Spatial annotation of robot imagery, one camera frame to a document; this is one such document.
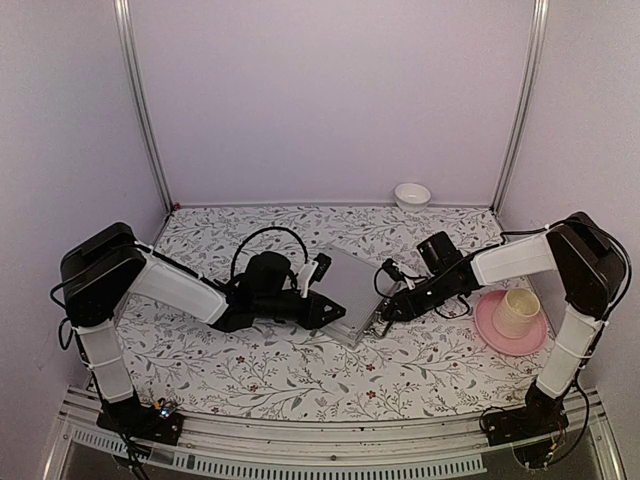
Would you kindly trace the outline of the aluminium poker case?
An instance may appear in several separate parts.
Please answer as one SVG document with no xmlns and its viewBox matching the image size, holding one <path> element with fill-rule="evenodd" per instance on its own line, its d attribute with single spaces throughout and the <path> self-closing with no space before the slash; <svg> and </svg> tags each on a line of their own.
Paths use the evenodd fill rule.
<svg viewBox="0 0 640 480">
<path fill-rule="evenodd" d="M 378 266 L 333 245 L 326 245 L 321 253 L 331 259 L 331 264 L 312 290 L 346 309 L 343 317 L 321 331 L 342 345 L 355 348 L 385 301 L 374 289 Z"/>
</svg>

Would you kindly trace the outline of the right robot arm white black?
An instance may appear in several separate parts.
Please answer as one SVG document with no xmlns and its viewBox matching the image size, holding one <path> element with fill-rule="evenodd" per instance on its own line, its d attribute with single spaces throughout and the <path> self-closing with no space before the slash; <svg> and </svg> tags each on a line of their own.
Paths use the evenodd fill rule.
<svg viewBox="0 0 640 480">
<path fill-rule="evenodd" d="M 430 277 L 402 273 L 392 261 L 382 271 L 404 289 L 388 297 L 386 322 L 412 321 L 459 295 L 515 277 L 558 273 L 565 314 L 547 363 L 533 391 L 549 399 L 564 396 L 589 362 L 601 331 L 627 294 L 632 264 L 623 245 L 584 212 L 537 230 L 509 232 L 500 244 L 464 255 L 445 232 L 418 244 Z"/>
</svg>

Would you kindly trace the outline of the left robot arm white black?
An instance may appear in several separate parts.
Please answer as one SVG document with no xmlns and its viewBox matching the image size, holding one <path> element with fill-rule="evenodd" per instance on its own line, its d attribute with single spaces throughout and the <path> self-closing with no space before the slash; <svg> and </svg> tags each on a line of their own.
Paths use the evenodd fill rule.
<svg viewBox="0 0 640 480">
<path fill-rule="evenodd" d="M 345 307 L 311 288 L 330 265 L 330 257 L 319 254 L 295 270 L 284 255 L 265 251 L 253 255 L 244 271 L 231 271 L 228 281 L 213 281 L 139 242 L 129 225 L 116 222 L 63 256 L 61 281 L 50 297 L 64 309 L 111 419 L 138 434 L 149 415 L 133 400 L 136 391 L 116 338 L 113 316 L 123 297 L 149 298 L 226 333 L 249 328 L 257 318 L 317 330 L 346 314 Z"/>
</svg>

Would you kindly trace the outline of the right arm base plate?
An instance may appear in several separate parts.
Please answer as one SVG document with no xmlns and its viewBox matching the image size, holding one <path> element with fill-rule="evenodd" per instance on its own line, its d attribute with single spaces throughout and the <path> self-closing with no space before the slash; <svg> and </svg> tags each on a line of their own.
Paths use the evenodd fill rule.
<svg viewBox="0 0 640 480">
<path fill-rule="evenodd" d="M 523 407 L 490 409 L 480 416 L 479 427 L 490 446 L 560 432 L 569 425 L 563 401 L 563 396 L 549 397 L 532 384 Z"/>
</svg>

